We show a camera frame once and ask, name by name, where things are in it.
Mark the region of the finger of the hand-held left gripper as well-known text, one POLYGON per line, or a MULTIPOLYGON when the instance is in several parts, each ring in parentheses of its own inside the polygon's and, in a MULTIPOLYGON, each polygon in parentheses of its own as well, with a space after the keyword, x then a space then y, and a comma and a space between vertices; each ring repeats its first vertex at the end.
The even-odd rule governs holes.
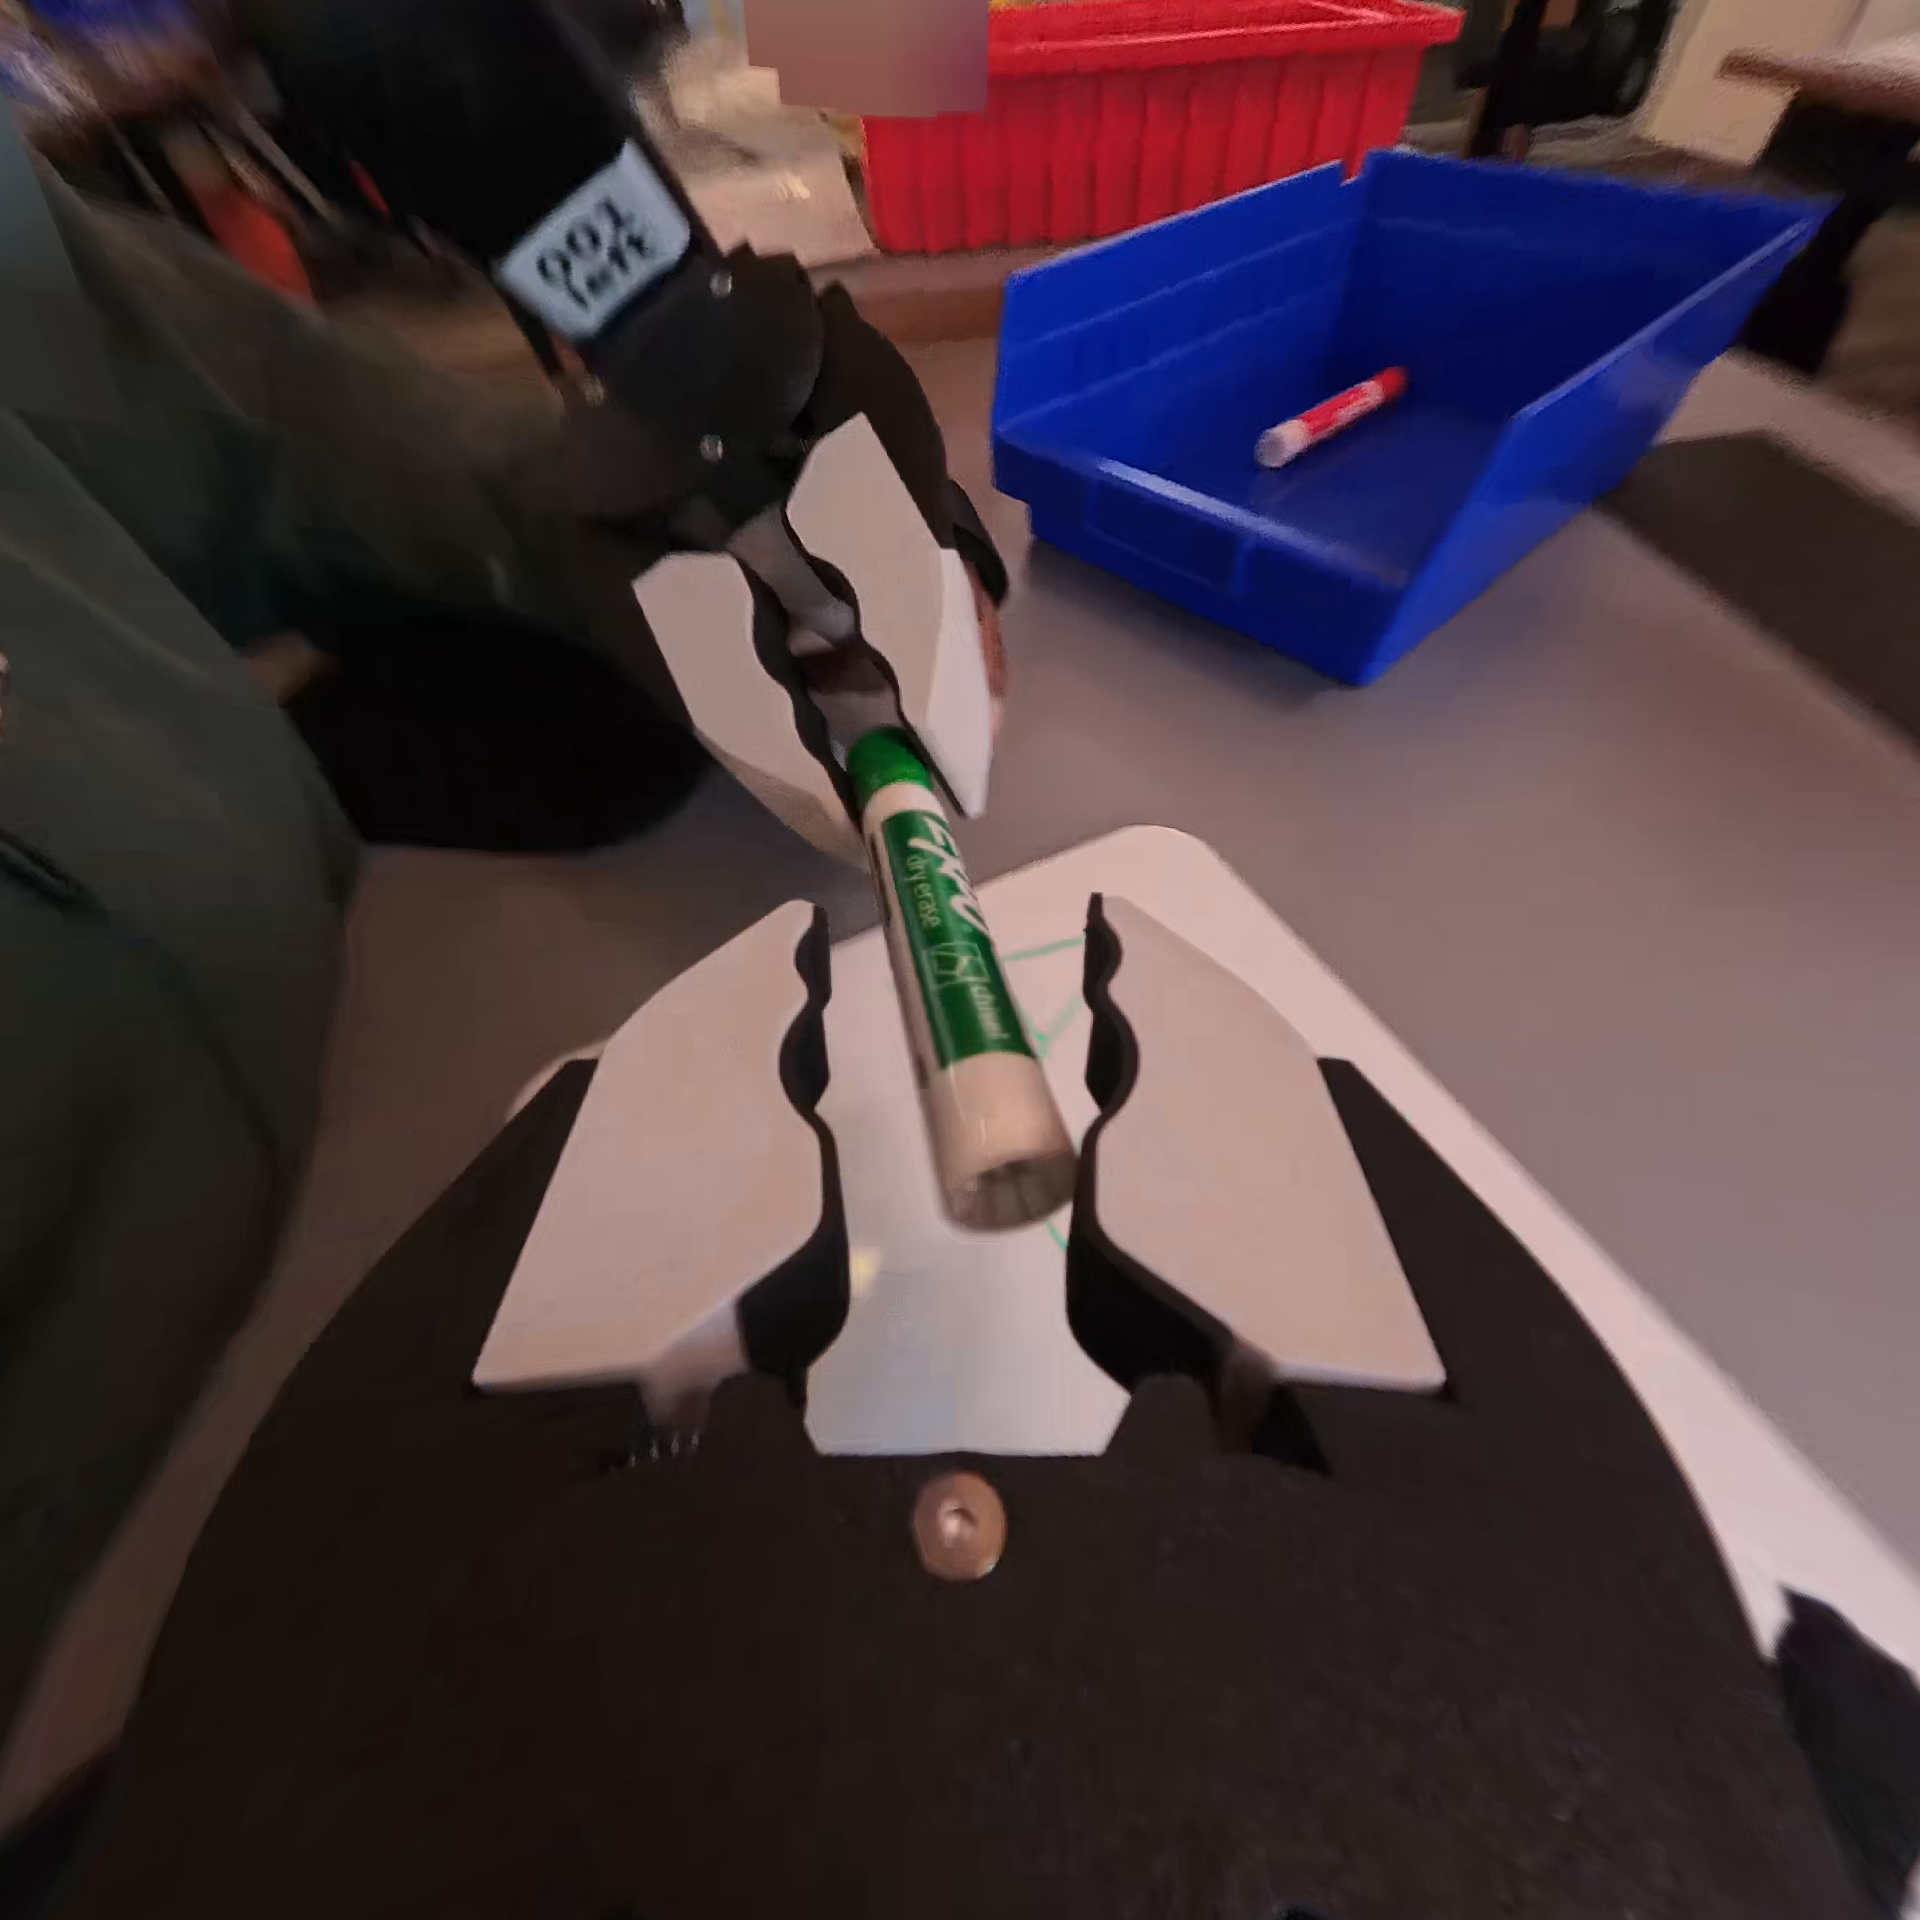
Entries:
POLYGON ((927 529, 866 416, 823 435, 794 486, 794 539, 852 611, 848 650, 874 686, 830 692, 832 739, 899 730, 959 817, 984 814, 996 699, 976 595, 956 547, 927 529))
POLYGON ((808 846, 863 861, 846 764, 790 653, 778 596, 724 550, 670 554, 632 595, 709 754, 808 846))

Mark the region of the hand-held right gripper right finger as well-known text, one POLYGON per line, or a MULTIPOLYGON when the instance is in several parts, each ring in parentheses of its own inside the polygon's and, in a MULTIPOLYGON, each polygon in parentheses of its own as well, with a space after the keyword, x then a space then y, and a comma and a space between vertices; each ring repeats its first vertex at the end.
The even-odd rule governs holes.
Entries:
POLYGON ((1114 892, 1088 900, 1093 1121, 1062 1302, 1123 1392, 1094 1458, 1125 1458, 1167 1387, 1204 1453, 1315 1472, 1311 1400, 1428 1424, 1450 1369, 1328 1066, 1283 1008, 1114 892))

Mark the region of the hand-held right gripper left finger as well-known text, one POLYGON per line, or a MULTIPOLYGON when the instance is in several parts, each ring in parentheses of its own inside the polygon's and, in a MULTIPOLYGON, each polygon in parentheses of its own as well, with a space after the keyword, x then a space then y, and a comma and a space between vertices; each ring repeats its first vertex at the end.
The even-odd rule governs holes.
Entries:
POLYGON ((650 1419, 702 1419, 756 1373, 805 1405, 850 1308, 830 997, 824 912, 790 900, 607 1038, 474 1387, 630 1386, 650 1419))

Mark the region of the green dry-erase marker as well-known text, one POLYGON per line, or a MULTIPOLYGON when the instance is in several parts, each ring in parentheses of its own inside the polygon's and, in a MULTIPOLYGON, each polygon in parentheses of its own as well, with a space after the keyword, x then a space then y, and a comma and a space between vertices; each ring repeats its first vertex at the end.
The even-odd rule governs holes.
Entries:
POLYGON ((859 832, 879 905, 932 1178, 964 1233, 1012 1233, 1072 1201, 1075 1142, 1006 981, 951 821, 879 795, 859 832))

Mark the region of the red dry-erase marker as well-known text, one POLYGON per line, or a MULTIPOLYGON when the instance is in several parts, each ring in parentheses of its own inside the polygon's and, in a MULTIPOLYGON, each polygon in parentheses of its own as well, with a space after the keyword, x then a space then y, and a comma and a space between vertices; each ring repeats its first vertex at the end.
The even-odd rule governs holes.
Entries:
POLYGON ((1307 451, 1332 442, 1359 420, 1398 403, 1405 392, 1405 368, 1380 368, 1348 388, 1315 403, 1300 414, 1269 425, 1254 443, 1254 464, 1261 472, 1279 472, 1300 459, 1307 451))

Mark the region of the blue plastic bin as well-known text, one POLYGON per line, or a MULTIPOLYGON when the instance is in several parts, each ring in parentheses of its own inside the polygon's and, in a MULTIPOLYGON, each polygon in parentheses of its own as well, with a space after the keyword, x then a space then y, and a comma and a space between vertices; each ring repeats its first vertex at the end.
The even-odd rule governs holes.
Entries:
POLYGON ((991 480, 1030 534, 1370 686, 1615 489, 1823 224, 1484 161, 1319 166, 1008 280, 991 480), (1279 472, 1260 435, 1407 392, 1279 472))

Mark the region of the person's left forearm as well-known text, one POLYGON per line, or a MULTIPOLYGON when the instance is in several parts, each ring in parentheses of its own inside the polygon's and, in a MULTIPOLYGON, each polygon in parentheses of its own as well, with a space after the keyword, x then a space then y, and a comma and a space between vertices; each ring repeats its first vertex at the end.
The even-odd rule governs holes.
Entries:
POLYGON ((38 165, 34 182, 107 414, 5 411, 7 561, 234 650, 398 612, 635 638, 639 558, 570 509, 558 400, 431 368, 38 165))

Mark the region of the black textured wrist pad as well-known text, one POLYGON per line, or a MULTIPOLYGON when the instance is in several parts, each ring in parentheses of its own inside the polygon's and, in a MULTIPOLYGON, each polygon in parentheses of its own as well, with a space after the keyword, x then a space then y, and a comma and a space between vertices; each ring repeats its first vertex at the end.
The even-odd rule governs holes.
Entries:
POLYGON ((374 848, 584 854, 670 818, 696 741, 598 653, 509 614, 402 600, 310 604, 320 665, 288 701, 374 848))

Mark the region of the red plastic bin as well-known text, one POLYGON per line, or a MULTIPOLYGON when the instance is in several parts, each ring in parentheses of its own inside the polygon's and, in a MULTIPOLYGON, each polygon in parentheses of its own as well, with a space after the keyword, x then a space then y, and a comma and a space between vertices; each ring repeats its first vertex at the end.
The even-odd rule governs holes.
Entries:
POLYGON ((1275 180, 1354 177, 1405 129, 1462 13, 1414 2, 1085 2, 990 11, 974 113, 866 117, 884 253, 1072 246, 1275 180))

